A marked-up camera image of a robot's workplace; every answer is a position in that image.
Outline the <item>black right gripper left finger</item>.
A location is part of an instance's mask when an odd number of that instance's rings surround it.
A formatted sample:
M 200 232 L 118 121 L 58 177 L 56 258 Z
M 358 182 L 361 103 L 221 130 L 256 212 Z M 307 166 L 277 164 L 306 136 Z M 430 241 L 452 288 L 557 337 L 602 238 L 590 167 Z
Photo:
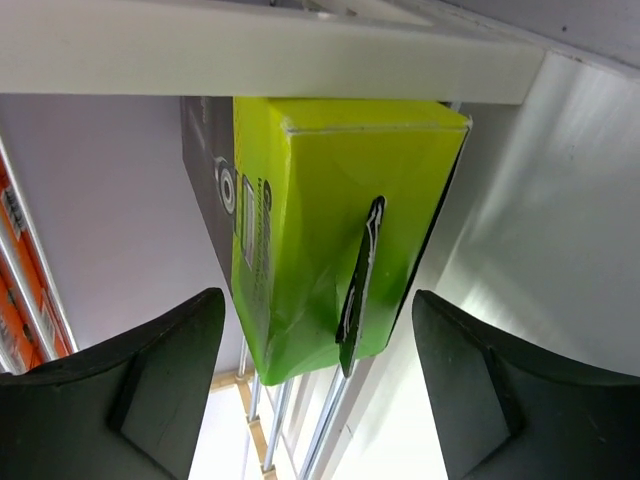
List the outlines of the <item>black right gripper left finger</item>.
M 2 374 L 2 478 L 188 478 L 224 321 L 224 295 L 208 288 L 90 348 Z

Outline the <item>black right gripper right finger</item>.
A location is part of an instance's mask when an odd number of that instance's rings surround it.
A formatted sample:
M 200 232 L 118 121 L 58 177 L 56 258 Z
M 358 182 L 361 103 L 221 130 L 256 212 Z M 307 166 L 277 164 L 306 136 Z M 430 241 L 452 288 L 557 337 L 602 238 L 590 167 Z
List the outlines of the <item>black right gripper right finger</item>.
M 448 478 L 638 478 L 638 377 L 553 353 L 428 290 L 412 322 Z

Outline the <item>orange Gillette razor box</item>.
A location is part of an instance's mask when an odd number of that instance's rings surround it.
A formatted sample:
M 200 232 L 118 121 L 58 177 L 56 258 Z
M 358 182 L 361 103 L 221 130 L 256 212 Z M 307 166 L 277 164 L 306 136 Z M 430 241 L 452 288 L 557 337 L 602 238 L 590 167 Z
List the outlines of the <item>orange Gillette razor box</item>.
M 1 367 L 24 373 L 73 352 L 7 162 L 1 162 Z

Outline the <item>black green razor box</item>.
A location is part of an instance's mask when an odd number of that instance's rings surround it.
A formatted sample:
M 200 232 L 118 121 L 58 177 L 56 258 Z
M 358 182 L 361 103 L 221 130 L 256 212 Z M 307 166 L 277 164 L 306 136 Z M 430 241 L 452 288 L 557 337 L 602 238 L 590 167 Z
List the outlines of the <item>black green razor box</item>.
M 388 345 L 471 131 L 433 101 L 185 96 L 182 158 L 266 386 Z

